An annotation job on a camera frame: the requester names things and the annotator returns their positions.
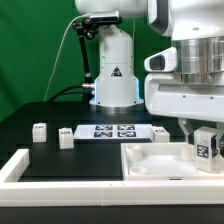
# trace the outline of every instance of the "black tabletop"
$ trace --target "black tabletop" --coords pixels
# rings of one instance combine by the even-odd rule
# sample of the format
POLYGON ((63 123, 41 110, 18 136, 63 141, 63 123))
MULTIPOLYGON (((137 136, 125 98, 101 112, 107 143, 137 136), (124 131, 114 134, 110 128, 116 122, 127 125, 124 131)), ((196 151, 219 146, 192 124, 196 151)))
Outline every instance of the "black tabletop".
MULTIPOLYGON (((120 140, 75 141, 60 150, 58 129, 79 124, 164 126, 172 141, 182 141, 177 119, 147 111, 109 115, 81 102, 29 103, 0 123, 0 168, 19 148, 30 149, 31 163, 20 181, 122 180, 120 140), (32 142, 34 123, 47 123, 47 142, 32 142)), ((0 208, 0 223, 223 223, 223 205, 0 208)))

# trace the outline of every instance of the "white cube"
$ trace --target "white cube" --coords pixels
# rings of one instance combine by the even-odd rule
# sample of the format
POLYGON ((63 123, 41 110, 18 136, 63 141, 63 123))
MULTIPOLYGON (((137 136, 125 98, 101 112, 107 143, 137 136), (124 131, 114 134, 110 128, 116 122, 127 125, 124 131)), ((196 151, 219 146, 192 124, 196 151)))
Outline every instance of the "white cube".
POLYGON ((152 127, 152 141, 156 143, 170 142, 170 134, 163 127, 152 127))
POLYGON ((59 144, 60 149, 72 149, 74 148, 73 133, 71 128, 62 128, 59 132, 59 144))
POLYGON ((33 142, 46 142, 47 141, 47 124, 38 123, 33 125, 32 130, 33 142))

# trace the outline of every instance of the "green backdrop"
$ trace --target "green backdrop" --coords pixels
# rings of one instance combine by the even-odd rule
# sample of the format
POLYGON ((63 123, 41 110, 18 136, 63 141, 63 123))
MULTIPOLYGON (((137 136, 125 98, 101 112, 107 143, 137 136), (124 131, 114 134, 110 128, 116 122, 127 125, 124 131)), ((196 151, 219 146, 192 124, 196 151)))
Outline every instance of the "green backdrop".
MULTIPOLYGON (((0 1, 0 120, 28 102, 43 101, 65 28, 79 13, 73 0, 0 1)), ((119 26, 132 35, 133 20, 119 26)), ((136 19, 135 75, 143 83, 144 59, 170 46, 158 36, 146 18, 136 19)), ((98 75, 98 42, 87 42, 90 68, 98 75)), ((53 78, 50 95, 83 82, 83 67, 76 33, 69 30, 53 78)), ((81 100, 79 96, 58 100, 81 100)))

